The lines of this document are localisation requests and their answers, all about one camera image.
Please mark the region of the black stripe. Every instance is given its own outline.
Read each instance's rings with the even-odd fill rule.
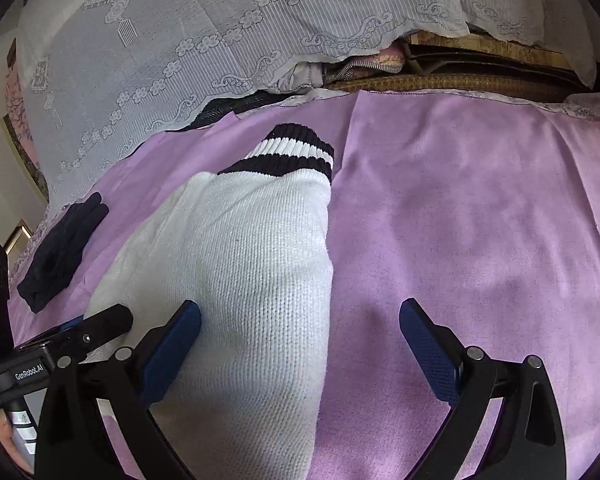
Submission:
[[[331,182],[331,165],[323,158],[279,155],[278,153],[267,153],[267,155],[244,158],[218,174],[249,171],[251,173],[284,176],[302,169],[319,171]]]
[[[311,128],[307,128],[306,126],[302,126],[302,124],[279,124],[271,133],[265,138],[265,140],[269,139],[295,139],[300,140],[302,142],[306,142],[316,148],[323,150],[326,153],[329,153],[333,157],[333,147],[324,142],[320,137],[318,137],[315,132]]]

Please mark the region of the white lace fabric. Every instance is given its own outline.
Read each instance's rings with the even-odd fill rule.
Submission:
[[[542,0],[30,0],[18,63],[50,214],[211,99],[306,91],[320,84],[307,62],[374,54],[412,30],[458,37],[469,22],[539,42],[541,9]]]
[[[592,88],[596,81],[596,57],[580,1],[543,1],[544,37],[538,43],[562,52],[580,80]]]

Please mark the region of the woven mat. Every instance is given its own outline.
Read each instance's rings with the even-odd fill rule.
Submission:
[[[482,90],[539,103],[561,103],[573,93],[571,89],[541,82],[524,81],[505,76],[467,74],[433,74],[427,76],[398,74],[354,81],[337,81],[325,86],[331,90],[344,90],[347,92],[357,90],[407,92],[426,88]]]
[[[529,65],[551,66],[553,68],[573,70],[564,57],[564,54],[546,50],[538,46],[522,45],[514,41],[496,40],[488,34],[469,34],[460,38],[445,38],[432,32],[421,30],[406,38],[402,38],[402,40],[407,44],[459,48],[462,50],[471,50],[472,52],[506,57],[507,59],[513,59]]]

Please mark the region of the purple bedsheet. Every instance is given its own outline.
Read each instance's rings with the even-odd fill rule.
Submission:
[[[328,369],[309,478],[404,478],[442,423],[447,407],[398,328],[411,296],[464,344],[544,359],[568,478],[579,478],[600,452],[600,121],[360,92],[157,134],[94,186],[110,213],[70,287],[36,316],[14,291],[16,339],[82,314],[127,237],[173,190],[235,162],[282,122],[313,128],[336,155]],[[480,459],[483,430],[463,475]]]

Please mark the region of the white sock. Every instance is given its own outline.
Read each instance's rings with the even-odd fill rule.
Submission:
[[[184,300],[200,306],[200,336],[152,407],[198,480],[307,475],[327,362],[332,157],[312,130],[277,126],[245,159],[177,189],[91,298],[87,316],[115,303],[134,314],[99,358],[135,346]]]

